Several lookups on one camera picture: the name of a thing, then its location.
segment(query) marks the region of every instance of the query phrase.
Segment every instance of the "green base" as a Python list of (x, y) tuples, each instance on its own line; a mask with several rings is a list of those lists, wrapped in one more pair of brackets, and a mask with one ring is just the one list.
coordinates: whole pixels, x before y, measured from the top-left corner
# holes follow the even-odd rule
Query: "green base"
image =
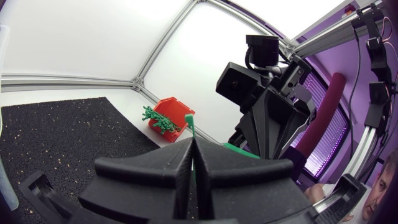
[(240, 148), (238, 148), (238, 147), (236, 147), (236, 146), (234, 146), (234, 145), (232, 145), (232, 144), (230, 144), (230, 143), (224, 143), (223, 145), (224, 145), (225, 147), (227, 147), (228, 149), (230, 149), (230, 150), (232, 150), (232, 151), (235, 151), (235, 152), (237, 152), (237, 153), (240, 153), (240, 154), (242, 154), (242, 155), (244, 155), (244, 156), (248, 156), (248, 157), (255, 158), (255, 159), (260, 159), (259, 156), (256, 156), (256, 155), (254, 155), (254, 154), (252, 154), (252, 153), (250, 153), (250, 152), (247, 152), (247, 151), (245, 151), (245, 150), (243, 150), (243, 149), (240, 149)]

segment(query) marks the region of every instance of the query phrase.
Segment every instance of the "green object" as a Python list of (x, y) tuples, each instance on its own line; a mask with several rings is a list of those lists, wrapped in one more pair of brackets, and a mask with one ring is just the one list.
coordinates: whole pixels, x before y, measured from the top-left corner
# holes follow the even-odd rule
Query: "green object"
[(170, 118), (154, 111), (150, 106), (145, 107), (145, 113), (143, 113), (142, 115), (145, 116), (145, 118), (143, 118), (142, 120), (145, 121), (146, 119), (155, 119), (157, 122), (152, 125), (153, 127), (160, 127), (160, 129), (162, 130), (160, 132), (160, 134), (164, 134), (166, 131), (169, 131), (171, 133), (175, 132), (175, 131), (180, 131), (181, 128), (178, 127), (176, 124), (174, 124)]
[(237, 153), (240, 153), (240, 154), (242, 154), (244, 156), (248, 156), (248, 157), (255, 158), (255, 159), (260, 159), (259, 156), (256, 156), (256, 155), (254, 155), (254, 154), (252, 154), (250, 152), (246, 152), (245, 150), (240, 149), (240, 148), (238, 148), (238, 147), (236, 147), (236, 146), (234, 146), (234, 145), (232, 145), (230, 143), (224, 143), (224, 146), (227, 147), (228, 149), (230, 149), (232, 151), (235, 151)]
[(193, 138), (195, 138), (195, 125), (193, 124), (193, 114), (186, 114), (185, 121), (188, 123), (188, 128), (192, 130)]

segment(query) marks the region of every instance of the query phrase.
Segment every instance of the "white panel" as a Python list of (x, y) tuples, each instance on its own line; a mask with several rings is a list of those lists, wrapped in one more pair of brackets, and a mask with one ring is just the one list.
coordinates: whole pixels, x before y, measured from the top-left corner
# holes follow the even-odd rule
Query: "white panel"
[(176, 97), (196, 112), (195, 126), (227, 142), (242, 114), (216, 84), (228, 62), (244, 66), (246, 34), (258, 33), (211, 4), (196, 5), (150, 68), (146, 88)]
[(189, 0), (12, 0), (3, 72), (130, 80)]
[(6, 54), (6, 49), (8, 46), (8, 40), (9, 40), (9, 33), (10, 33), (10, 28), (6, 26), (0, 26), (0, 91), (1, 91), (1, 75), (2, 75), (2, 70), (3, 70), (3, 61), (4, 61), (4, 56)]
[(353, 0), (233, 0), (294, 39), (309, 27), (321, 23)]

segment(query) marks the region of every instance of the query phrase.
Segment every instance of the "cable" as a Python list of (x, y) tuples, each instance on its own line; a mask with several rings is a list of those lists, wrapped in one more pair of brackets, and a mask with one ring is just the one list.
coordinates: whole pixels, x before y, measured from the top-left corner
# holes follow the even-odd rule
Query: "cable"
[(391, 134), (389, 135), (386, 143), (383, 145), (383, 147), (380, 146), (379, 151), (377, 152), (377, 155), (373, 158), (372, 162), (368, 165), (366, 170), (359, 176), (358, 180), (361, 180), (365, 176), (365, 174), (369, 172), (369, 169), (374, 166), (374, 163), (377, 161), (378, 157), (380, 157), (381, 153), (385, 150), (387, 143), (390, 141), (392, 134), (396, 130), (397, 124), (398, 124), (398, 120), (396, 122), (396, 125), (394, 125), (394, 129), (392, 129)]
[(383, 42), (389, 40), (391, 38), (391, 34), (392, 34), (392, 22), (391, 22), (390, 18), (388, 18), (387, 16), (384, 16), (384, 18), (383, 18), (383, 29), (381, 31), (381, 37), (383, 37), (383, 35), (384, 35), (384, 25), (385, 25), (386, 20), (388, 20), (390, 22), (391, 30), (390, 30), (390, 34), (388, 35), (388, 37), (386, 39), (384, 39), (384, 40), (382, 39)]
[(249, 61), (250, 53), (251, 53), (251, 46), (249, 46), (248, 50), (246, 51), (246, 56), (244, 58), (244, 63), (246, 64), (248, 69), (253, 70), (252, 66), (250, 65), (250, 61)]
[(290, 61), (287, 59), (286, 55), (283, 54), (281, 51), (279, 51), (279, 55), (280, 55), (287, 63), (290, 63)]
[(351, 101), (353, 99), (356, 84), (358, 82), (359, 71), (361, 69), (361, 49), (359, 48), (359, 38), (358, 38), (358, 35), (357, 35), (355, 29), (354, 29), (354, 34), (355, 34), (356, 43), (358, 45), (358, 58), (359, 59), (358, 59), (358, 71), (356, 72), (354, 87), (353, 87), (353, 90), (351, 91), (351, 95), (349, 96), (349, 102), (348, 102), (349, 129), (351, 130), (351, 147), (350, 147), (351, 150), (350, 150), (350, 154), (349, 154), (349, 159), (351, 159), (354, 154), (354, 130), (353, 130), (353, 119), (352, 119), (352, 111), (351, 111)]
[(380, 157), (381, 153), (384, 151), (384, 149), (386, 148), (388, 142), (390, 141), (390, 139), (391, 139), (391, 137), (392, 137), (392, 134), (393, 134), (394, 131), (396, 130), (397, 124), (398, 124), (398, 119), (397, 119), (397, 122), (396, 122), (396, 124), (394, 125), (394, 128), (392, 129), (391, 133), (388, 134), (389, 136), (388, 136), (388, 138), (387, 138), (386, 143), (384, 143), (384, 145), (380, 145), (379, 150), (378, 150), (376, 156), (373, 158), (372, 162), (368, 165), (368, 167), (362, 172), (362, 174), (359, 176), (358, 180), (361, 180), (361, 179), (369, 172), (369, 169), (372, 168), (372, 167), (374, 167), (374, 163), (377, 161), (378, 157)]
[(397, 58), (397, 61), (398, 61), (398, 55), (397, 55), (396, 48), (388, 41), (383, 42), (383, 44), (388, 44), (388, 45), (390, 45), (392, 47), (392, 49), (394, 50), (394, 53), (396, 54), (396, 58)]

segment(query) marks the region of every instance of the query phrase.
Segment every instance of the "green plastic parts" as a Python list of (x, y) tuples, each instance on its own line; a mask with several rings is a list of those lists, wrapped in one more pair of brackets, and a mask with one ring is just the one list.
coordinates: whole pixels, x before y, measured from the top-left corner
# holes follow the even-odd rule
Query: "green plastic parts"
[(160, 129), (162, 130), (160, 132), (160, 134), (164, 134), (166, 131), (169, 131), (171, 133), (175, 132), (175, 131), (180, 131), (181, 128), (178, 127), (176, 124), (174, 124), (170, 118), (154, 111), (150, 106), (145, 107), (145, 113), (143, 113), (142, 115), (145, 116), (145, 118), (143, 118), (142, 120), (145, 121), (146, 119), (155, 119), (157, 122), (152, 125), (153, 127), (160, 127)]
[(192, 130), (193, 138), (195, 138), (195, 125), (193, 124), (193, 114), (186, 114), (185, 122), (188, 123), (188, 128)]
[(235, 151), (237, 153), (240, 153), (242, 155), (245, 155), (245, 156), (248, 156), (248, 157), (251, 157), (251, 158), (255, 158), (255, 159), (260, 159), (259, 156), (251, 154), (250, 152), (247, 152), (247, 151), (245, 151), (243, 149), (240, 149), (240, 148), (238, 148), (238, 147), (236, 147), (236, 146), (234, 146), (234, 145), (232, 145), (230, 143), (224, 143), (224, 146), (227, 147), (228, 149), (230, 149), (232, 151)]

